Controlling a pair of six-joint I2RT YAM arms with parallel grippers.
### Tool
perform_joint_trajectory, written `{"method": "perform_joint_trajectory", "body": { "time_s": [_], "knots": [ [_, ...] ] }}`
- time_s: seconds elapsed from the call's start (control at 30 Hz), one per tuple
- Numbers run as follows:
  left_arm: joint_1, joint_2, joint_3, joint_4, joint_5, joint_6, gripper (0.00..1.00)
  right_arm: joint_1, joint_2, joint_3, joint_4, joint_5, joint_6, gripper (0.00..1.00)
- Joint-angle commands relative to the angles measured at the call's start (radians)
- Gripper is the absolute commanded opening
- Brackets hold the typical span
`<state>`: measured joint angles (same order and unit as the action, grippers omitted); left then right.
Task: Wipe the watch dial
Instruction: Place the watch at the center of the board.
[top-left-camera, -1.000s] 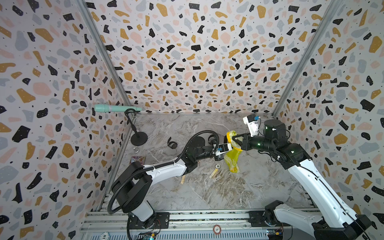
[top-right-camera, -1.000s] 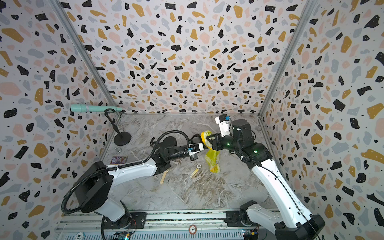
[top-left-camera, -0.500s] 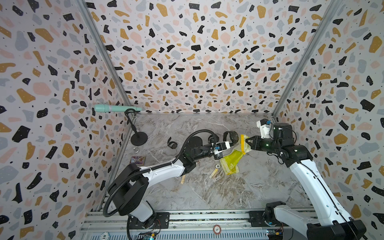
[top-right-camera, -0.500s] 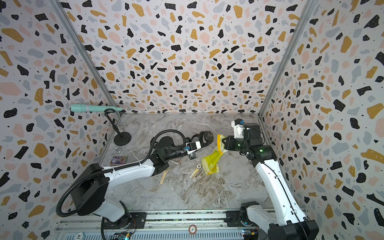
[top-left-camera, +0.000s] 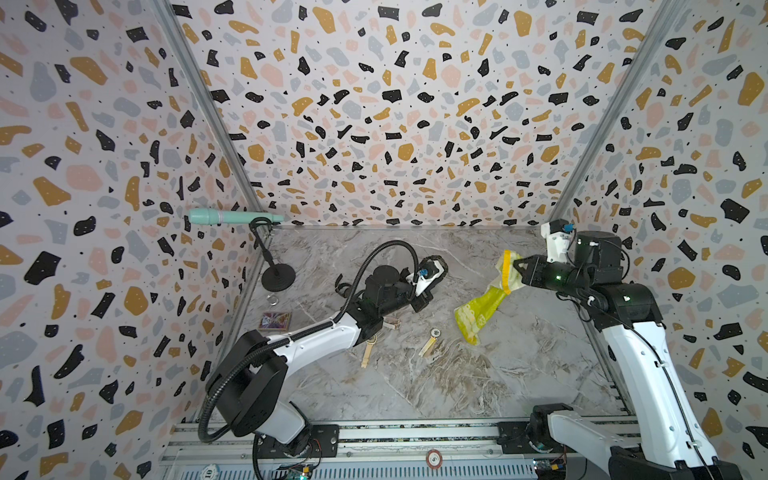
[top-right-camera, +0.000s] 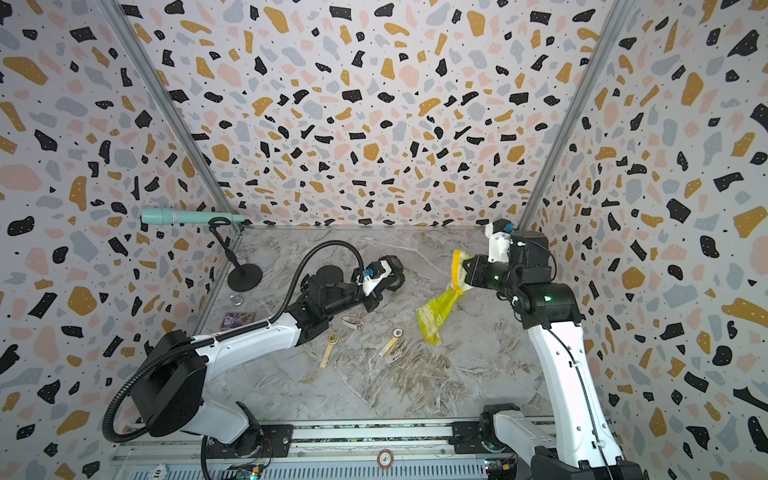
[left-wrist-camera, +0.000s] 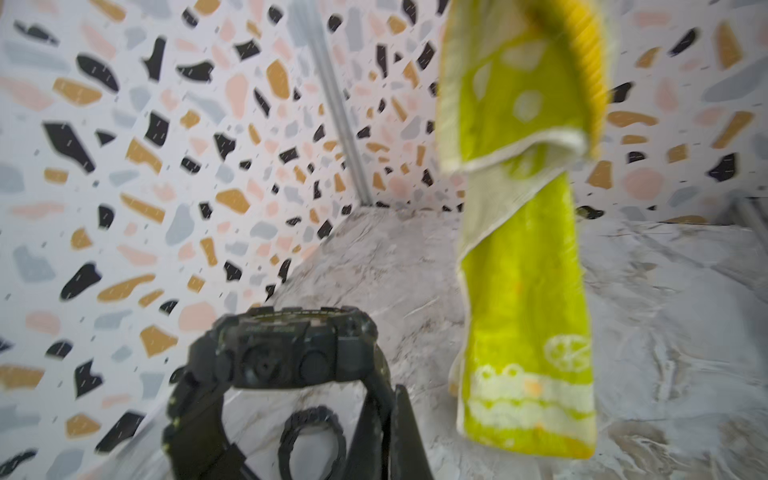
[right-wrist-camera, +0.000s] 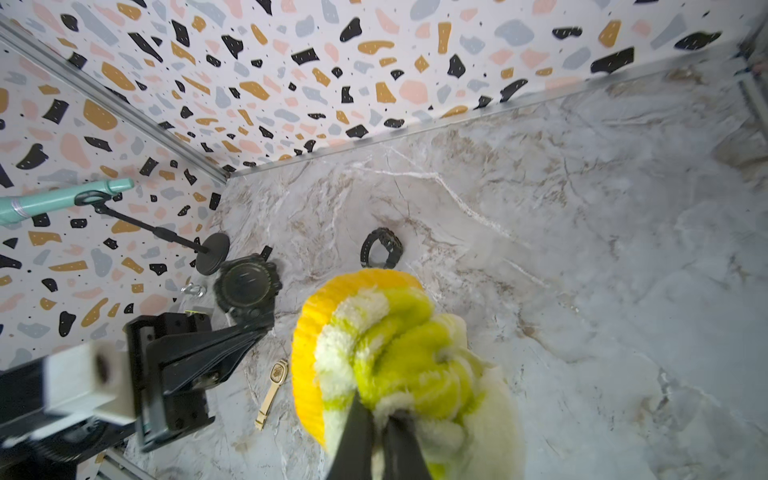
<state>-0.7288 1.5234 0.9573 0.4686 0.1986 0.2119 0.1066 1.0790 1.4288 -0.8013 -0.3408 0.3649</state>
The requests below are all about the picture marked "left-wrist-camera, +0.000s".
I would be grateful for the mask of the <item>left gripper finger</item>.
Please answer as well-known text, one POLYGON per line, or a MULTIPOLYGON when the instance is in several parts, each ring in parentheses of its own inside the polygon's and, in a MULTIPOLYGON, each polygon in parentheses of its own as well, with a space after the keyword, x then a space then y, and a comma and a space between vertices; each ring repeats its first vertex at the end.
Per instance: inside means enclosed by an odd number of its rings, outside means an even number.
POLYGON ((398 385, 387 400, 390 408, 382 418, 381 403, 368 392, 358 418, 343 479, 432 480, 414 410, 406 388, 398 385))

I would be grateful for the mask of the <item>black digital watch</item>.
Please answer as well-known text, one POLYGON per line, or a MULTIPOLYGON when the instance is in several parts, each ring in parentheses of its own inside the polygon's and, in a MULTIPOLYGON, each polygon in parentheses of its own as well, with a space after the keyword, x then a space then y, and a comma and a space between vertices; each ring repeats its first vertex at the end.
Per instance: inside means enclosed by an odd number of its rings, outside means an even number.
POLYGON ((278 448, 281 479, 340 479, 347 442, 338 416, 320 405, 296 411, 285 421, 278 448))

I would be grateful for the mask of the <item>yellow green white cloth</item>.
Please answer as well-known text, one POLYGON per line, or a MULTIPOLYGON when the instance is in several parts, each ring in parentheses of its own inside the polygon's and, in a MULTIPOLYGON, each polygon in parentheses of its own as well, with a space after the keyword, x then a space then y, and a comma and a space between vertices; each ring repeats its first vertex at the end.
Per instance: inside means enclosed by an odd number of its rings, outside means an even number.
POLYGON ((569 169, 595 157, 611 32, 600 1, 455 1, 437 96, 440 169, 465 181, 466 311, 449 383, 466 438, 591 457, 592 336, 569 169))

